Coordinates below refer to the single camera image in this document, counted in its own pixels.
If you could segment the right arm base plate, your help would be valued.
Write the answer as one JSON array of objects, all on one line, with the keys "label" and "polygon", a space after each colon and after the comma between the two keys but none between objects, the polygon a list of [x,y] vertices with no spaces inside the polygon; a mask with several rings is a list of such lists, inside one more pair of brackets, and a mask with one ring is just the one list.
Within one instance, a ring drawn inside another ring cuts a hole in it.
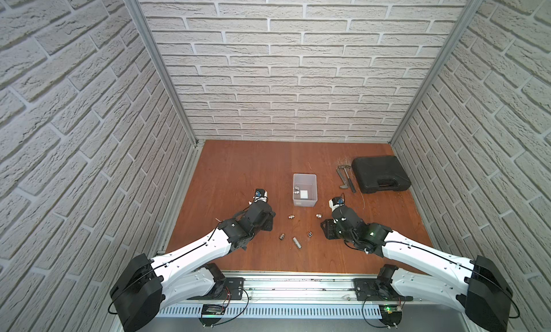
[{"label": "right arm base plate", "polygon": [[413,301],[412,296],[402,296],[388,283],[382,283],[374,278],[355,278],[354,291],[358,301]]}]

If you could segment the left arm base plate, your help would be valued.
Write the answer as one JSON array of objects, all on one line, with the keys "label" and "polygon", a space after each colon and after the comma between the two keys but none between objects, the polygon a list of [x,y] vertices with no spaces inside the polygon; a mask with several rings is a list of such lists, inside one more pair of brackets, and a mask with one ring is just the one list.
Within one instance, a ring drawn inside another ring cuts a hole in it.
[{"label": "left arm base plate", "polygon": [[222,282],[216,282],[213,289],[204,296],[195,296],[190,300],[241,300],[242,288],[245,283],[243,277],[227,277]]}]

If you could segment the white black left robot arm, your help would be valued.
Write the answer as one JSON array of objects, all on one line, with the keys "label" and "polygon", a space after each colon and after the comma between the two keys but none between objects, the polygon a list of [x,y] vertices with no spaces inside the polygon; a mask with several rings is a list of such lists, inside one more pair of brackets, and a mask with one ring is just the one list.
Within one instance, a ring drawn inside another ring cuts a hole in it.
[{"label": "white black left robot arm", "polygon": [[123,330],[138,331],[166,307],[217,296],[225,276],[214,260],[245,249],[260,231],[271,231],[275,215],[262,195],[195,242],[153,258],[137,255],[110,289],[108,312],[118,316]]}]

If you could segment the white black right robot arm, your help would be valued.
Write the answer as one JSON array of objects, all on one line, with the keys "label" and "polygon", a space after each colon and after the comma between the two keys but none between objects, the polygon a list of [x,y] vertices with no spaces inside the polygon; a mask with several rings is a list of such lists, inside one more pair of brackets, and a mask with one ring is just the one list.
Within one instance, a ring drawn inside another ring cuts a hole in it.
[{"label": "white black right robot arm", "polygon": [[407,238],[377,223],[366,223],[343,198],[329,201],[331,219],[321,223],[328,240],[343,240],[367,255],[395,260],[419,272],[384,265],[377,278],[358,284],[358,299],[406,300],[420,298],[453,308],[486,331],[506,331],[516,309],[512,290],[488,258],[472,260],[445,253]]}]

